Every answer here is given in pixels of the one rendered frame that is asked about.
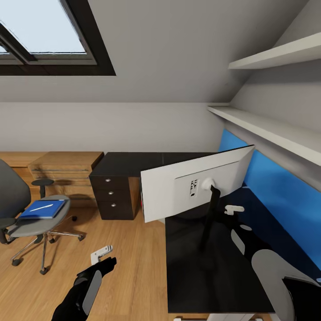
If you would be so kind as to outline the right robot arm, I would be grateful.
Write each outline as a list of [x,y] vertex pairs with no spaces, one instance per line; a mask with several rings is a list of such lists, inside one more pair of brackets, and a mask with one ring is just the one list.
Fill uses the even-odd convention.
[[321,286],[290,265],[253,229],[238,222],[242,206],[225,206],[225,212],[210,209],[215,222],[230,231],[238,249],[256,272],[280,321],[321,321]]

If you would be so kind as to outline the monitor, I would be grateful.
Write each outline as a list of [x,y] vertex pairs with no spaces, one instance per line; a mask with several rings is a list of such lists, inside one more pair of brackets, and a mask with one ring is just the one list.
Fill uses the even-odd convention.
[[[211,228],[219,198],[242,187],[254,144],[140,170],[145,223],[165,217],[204,221]],[[210,202],[207,215],[180,219],[174,215]]]

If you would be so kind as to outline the swivel chair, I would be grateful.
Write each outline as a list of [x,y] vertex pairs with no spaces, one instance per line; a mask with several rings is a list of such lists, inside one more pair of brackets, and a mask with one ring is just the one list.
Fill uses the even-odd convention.
[[[38,244],[44,238],[44,248],[42,255],[42,263],[40,273],[44,275],[48,269],[45,268],[45,254],[47,241],[51,244],[55,242],[52,235],[64,235],[78,237],[79,241],[84,239],[79,234],[69,234],[62,232],[53,232],[54,229],[72,218],[77,220],[77,216],[69,216],[66,219],[71,199],[66,195],[45,196],[45,185],[51,185],[54,180],[39,179],[31,184],[40,187],[41,199],[39,200],[65,200],[60,210],[54,218],[41,219],[19,219],[19,215],[25,211],[25,208],[31,203],[31,193],[29,186],[25,181],[2,159],[0,159],[0,242],[4,245],[9,245],[20,237],[36,236],[29,245],[22,249],[19,253],[13,256],[10,260],[13,266],[17,266],[21,260],[15,259],[25,250],[34,244]],[[5,235],[9,235],[6,239]]]

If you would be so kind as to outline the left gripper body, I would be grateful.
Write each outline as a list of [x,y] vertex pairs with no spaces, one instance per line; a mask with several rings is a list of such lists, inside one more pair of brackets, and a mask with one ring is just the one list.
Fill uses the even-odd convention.
[[106,258],[104,261],[101,261],[100,259],[100,262],[94,264],[95,266],[99,266],[102,268],[103,270],[103,276],[102,278],[107,274],[109,273],[110,271],[112,271],[114,269],[114,264],[112,262],[112,258],[111,257],[108,257]]

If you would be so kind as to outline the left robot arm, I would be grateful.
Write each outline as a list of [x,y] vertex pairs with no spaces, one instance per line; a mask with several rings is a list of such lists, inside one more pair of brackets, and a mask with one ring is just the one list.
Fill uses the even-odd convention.
[[86,321],[102,283],[102,278],[114,269],[116,257],[101,261],[100,257],[113,251],[109,245],[91,254],[91,267],[77,274],[73,287],[55,309],[51,321]]

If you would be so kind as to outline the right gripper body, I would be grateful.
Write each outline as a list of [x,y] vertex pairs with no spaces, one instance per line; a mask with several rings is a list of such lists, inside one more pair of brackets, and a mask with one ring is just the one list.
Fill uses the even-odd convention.
[[235,214],[235,213],[234,213],[234,215],[227,215],[224,212],[216,211],[214,220],[215,220],[215,222],[223,223],[225,225],[225,227],[227,228],[227,223],[232,219],[235,219],[238,221],[238,217],[239,217],[239,215]]

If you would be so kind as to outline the folder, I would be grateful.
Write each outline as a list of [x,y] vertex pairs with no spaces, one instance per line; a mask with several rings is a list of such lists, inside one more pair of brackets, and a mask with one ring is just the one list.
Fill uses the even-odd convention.
[[54,218],[64,203],[65,200],[37,200],[18,217],[19,219]]

